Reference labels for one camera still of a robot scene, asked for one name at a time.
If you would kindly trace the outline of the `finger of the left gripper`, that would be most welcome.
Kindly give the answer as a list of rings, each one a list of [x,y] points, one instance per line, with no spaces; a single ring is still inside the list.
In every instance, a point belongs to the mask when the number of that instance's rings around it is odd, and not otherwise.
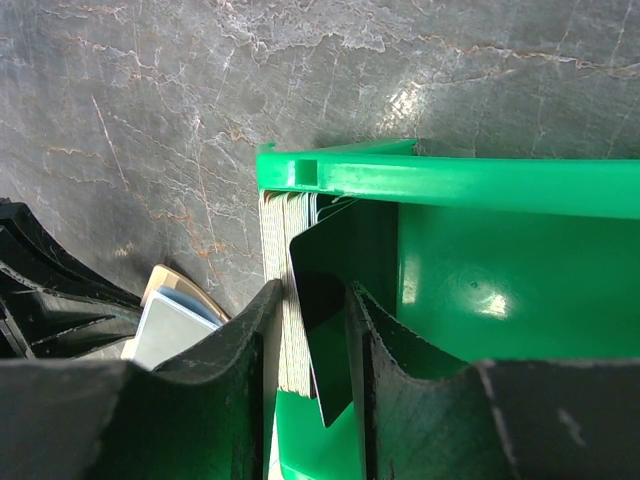
[[[1,272],[1,357],[79,358],[132,338],[141,308],[44,288]]]
[[[84,286],[91,285],[128,308],[138,309],[140,298],[102,277],[69,254],[41,225],[23,202],[1,199],[1,225],[18,243],[50,270]]]

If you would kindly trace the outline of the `dark credit card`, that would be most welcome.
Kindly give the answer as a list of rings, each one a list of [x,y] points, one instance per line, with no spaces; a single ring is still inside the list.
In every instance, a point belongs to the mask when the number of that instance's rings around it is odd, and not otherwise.
[[[330,427],[352,401],[346,294],[357,282],[396,311],[398,206],[355,200],[296,236],[289,251],[311,357],[312,391]]]

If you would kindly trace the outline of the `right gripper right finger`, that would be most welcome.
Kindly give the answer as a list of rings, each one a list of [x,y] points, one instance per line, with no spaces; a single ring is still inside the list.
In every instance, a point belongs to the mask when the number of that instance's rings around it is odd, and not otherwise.
[[[367,479],[635,479],[639,362],[468,364],[401,325],[359,284],[347,338]]]

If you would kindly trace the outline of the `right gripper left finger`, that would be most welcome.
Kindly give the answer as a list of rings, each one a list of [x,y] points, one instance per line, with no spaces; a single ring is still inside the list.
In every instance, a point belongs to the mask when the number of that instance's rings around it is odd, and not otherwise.
[[[5,360],[5,479],[264,479],[282,285],[153,371],[123,360]]]

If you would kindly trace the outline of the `green plastic bin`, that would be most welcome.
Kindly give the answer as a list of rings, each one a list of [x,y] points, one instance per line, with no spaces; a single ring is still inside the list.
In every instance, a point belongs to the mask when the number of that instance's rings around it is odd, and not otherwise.
[[[256,154],[261,191],[398,206],[396,311],[445,353],[483,360],[639,362],[639,163],[420,156],[415,140]],[[286,479],[363,476],[352,401],[279,390]]]

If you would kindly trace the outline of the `beige leather card holder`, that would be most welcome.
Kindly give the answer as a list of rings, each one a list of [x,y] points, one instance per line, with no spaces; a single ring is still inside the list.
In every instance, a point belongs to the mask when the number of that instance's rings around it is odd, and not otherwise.
[[[230,321],[204,290],[163,264],[152,269],[141,307],[135,336],[125,342],[121,358],[149,371]]]

